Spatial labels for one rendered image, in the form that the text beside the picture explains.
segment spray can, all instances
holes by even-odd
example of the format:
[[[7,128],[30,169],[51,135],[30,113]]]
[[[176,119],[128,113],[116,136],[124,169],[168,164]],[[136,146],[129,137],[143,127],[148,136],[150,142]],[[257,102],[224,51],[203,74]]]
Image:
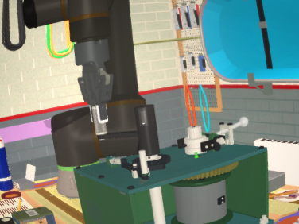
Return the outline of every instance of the spray can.
[[[6,148],[3,139],[0,138],[0,191],[9,191],[14,188],[8,165]]]

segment blue can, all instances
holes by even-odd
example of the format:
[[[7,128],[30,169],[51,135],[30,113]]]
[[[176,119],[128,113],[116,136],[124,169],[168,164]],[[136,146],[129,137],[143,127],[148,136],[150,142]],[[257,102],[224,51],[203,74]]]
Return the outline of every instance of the blue can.
[[[9,191],[14,188],[8,165],[6,148],[3,139],[0,138],[0,191]]]

